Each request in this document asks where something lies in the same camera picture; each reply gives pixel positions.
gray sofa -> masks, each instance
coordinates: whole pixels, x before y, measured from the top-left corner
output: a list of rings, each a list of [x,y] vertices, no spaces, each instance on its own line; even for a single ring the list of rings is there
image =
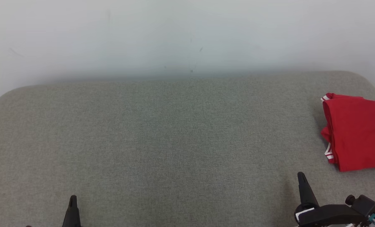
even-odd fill
[[[297,172],[320,205],[375,200],[375,169],[327,162],[320,98],[375,100],[350,72],[29,86],[0,97],[0,226],[295,226]]]

